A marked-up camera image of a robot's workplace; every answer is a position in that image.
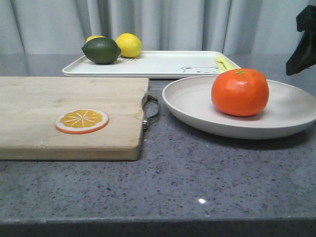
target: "orange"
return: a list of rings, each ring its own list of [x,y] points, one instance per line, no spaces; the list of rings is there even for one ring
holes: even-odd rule
[[[108,115],[95,109],[80,109],[61,115],[55,127],[64,133],[84,134],[97,131],[109,122]]]
[[[220,74],[212,85],[214,106],[229,115],[251,116],[263,111],[269,99],[265,75],[249,68]]]

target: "white plate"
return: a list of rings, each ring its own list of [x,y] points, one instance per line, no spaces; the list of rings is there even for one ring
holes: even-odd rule
[[[184,78],[167,85],[162,97],[179,120],[199,130],[240,139],[289,136],[313,124],[316,98],[296,87],[268,80],[269,101],[251,117],[226,115],[214,108],[211,87],[216,76]]]

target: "wooden cutting board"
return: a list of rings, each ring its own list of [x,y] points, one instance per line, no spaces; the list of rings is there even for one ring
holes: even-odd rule
[[[137,160],[148,78],[1,77],[0,159]],[[56,119],[77,109],[106,112],[104,128],[66,134]]]

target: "white tray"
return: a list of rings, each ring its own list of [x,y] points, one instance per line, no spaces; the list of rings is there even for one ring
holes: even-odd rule
[[[98,65],[85,56],[63,69],[70,77],[147,77],[180,79],[197,75],[218,75],[214,51],[142,51],[133,59],[119,57],[112,64]]]

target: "lime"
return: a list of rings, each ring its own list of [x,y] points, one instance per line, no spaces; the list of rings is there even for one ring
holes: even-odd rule
[[[81,49],[96,64],[110,64],[118,59],[121,52],[113,39],[104,37],[89,40]]]

